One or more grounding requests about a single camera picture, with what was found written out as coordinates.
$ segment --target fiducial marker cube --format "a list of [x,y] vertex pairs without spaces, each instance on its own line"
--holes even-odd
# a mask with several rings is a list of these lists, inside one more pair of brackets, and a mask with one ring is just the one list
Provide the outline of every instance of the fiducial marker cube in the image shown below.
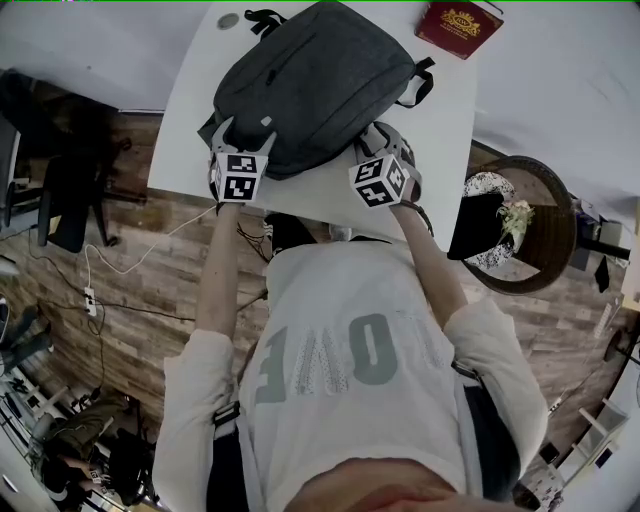
[[247,153],[216,153],[211,173],[218,200],[225,203],[250,203],[258,194],[258,186],[269,158]]
[[349,183],[368,208],[392,206],[402,199],[409,173],[393,155],[374,158],[349,169]]

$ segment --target black bag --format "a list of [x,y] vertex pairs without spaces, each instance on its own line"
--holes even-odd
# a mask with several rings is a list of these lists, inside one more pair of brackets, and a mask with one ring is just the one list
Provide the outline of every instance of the black bag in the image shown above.
[[402,106],[416,106],[433,88],[431,58],[416,65],[389,34],[339,2],[319,2],[288,21],[273,11],[245,16],[258,22],[254,32],[265,31],[263,40],[226,74],[215,113],[198,133],[210,145],[219,124],[235,116],[228,142],[255,151],[275,130],[270,178],[290,178],[336,157],[414,76],[425,82],[415,104]]

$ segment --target white wall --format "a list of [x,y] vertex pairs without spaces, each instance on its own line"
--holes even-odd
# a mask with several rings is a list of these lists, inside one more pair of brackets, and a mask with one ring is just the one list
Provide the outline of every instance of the white wall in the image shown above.
[[0,68],[117,108],[164,110],[206,3],[14,3]]
[[[6,475],[11,480],[17,487],[18,493],[9,490],[2,475]],[[45,490],[33,478],[29,465],[2,428],[0,428],[0,494],[16,512],[56,512],[58,510]]]
[[[577,478],[564,490],[564,503],[557,512],[626,512],[640,491],[640,408],[636,386],[640,370],[629,363],[610,400],[629,415],[629,422],[617,440],[616,451],[602,469]],[[571,465],[572,454],[563,463]]]
[[500,2],[478,51],[474,138],[545,162],[571,192],[634,228],[640,195],[640,9]]

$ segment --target forearm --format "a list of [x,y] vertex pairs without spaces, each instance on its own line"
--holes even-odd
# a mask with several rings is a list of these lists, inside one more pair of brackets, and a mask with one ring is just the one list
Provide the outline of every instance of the forearm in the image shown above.
[[196,329],[233,337],[238,294],[238,248],[236,225],[240,205],[225,204],[209,245],[209,254],[200,276],[196,307]]
[[438,324],[444,328],[451,315],[467,304],[460,281],[420,215],[403,206],[391,208],[391,211],[409,244],[425,297]]
[[64,461],[64,463],[70,468],[81,469],[87,478],[91,478],[91,465],[88,462],[74,459],[72,457],[66,457],[64,455],[59,455],[58,458]]

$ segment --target white sleeve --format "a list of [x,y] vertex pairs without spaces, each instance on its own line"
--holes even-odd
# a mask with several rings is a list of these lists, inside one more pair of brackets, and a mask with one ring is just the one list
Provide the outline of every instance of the white sleeve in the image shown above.
[[233,391],[233,345],[220,333],[196,330],[182,354],[164,360],[164,419],[153,484],[173,512],[205,512],[212,464],[213,413]]
[[521,471],[535,457],[547,430],[547,403],[516,338],[513,318],[484,299],[458,310],[444,333],[456,359],[476,370],[511,433]]

